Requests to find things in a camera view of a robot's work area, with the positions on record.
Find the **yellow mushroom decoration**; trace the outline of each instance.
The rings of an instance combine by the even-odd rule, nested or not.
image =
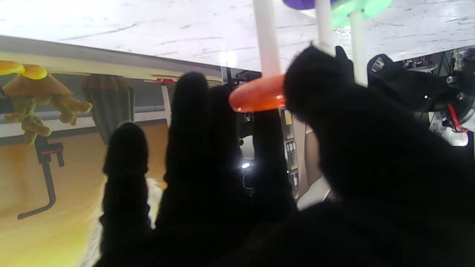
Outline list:
[[[5,114],[5,120],[21,123],[21,129],[25,131],[26,144],[33,144],[38,134],[41,136],[51,134],[51,130],[44,125],[43,121],[33,114],[37,104],[51,104],[61,113],[59,120],[71,125],[76,124],[75,113],[87,113],[91,110],[91,103],[72,98],[70,95],[73,92],[48,74],[45,69],[40,66],[22,65],[22,72],[22,68],[13,63],[0,61],[0,75],[18,73],[3,88],[5,95],[12,99],[14,111],[12,114]]]

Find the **metal stand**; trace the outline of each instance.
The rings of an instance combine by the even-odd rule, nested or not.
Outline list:
[[[56,202],[55,186],[53,184],[53,177],[51,176],[51,169],[49,163],[51,162],[51,154],[56,154],[58,157],[58,165],[64,166],[63,160],[63,144],[52,143],[48,144],[48,139],[43,136],[37,136],[35,140],[36,154],[38,156],[38,162],[43,167],[43,174],[45,176],[46,189],[48,191],[49,202],[46,206],[38,208],[36,210],[21,213],[17,216],[18,219],[24,219],[26,217],[33,216],[40,212],[44,212],[50,209]]]

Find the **white plastic part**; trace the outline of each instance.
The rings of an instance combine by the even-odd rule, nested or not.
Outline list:
[[[167,125],[170,127],[171,125],[171,106],[170,106],[170,98],[168,97],[168,88],[167,86],[162,85],[161,87],[161,95],[163,96],[163,105],[165,106],[165,113],[167,119]]]
[[[273,0],[254,0],[253,3],[262,76],[278,75],[281,70]]]
[[[317,14],[318,47],[328,55],[335,56],[333,43],[332,4],[330,0],[315,0]]]
[[[447,127],[442,133],[442,138],[452,146],[466,146],[468,145],[467,133],[456,133],[452,128]]]
[[[363,16],[360,9],[350,13],[351,45],[353,47],[353,65],[355,82],[361,86],[368,86],[368,72],[366,69],[366,49],[364,42]]]

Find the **red cable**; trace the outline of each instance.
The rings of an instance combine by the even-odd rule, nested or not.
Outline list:
[[[455,129],[458,132],[464,132],[464,133],[468,132],[467,129],[462,130],[462,126],[460,125],[460,122],[458,121],[457,113],[455,113],[454,107],[451,104],[448,104],[447,106],[448,106],[448,109],[450,110],[450,115],[452,116],[452,120],[454,121]]]

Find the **white ceiling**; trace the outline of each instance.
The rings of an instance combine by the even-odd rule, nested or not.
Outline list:
[[[260,70],[252,0],[0,0],[0,11],[0,35]],[[275,18],[286,68],[315,21],[278,0]],[[475,0],[394,0],[365,25],[368,58],[473,45]],[[351,54],[349,29],[334,37]]]

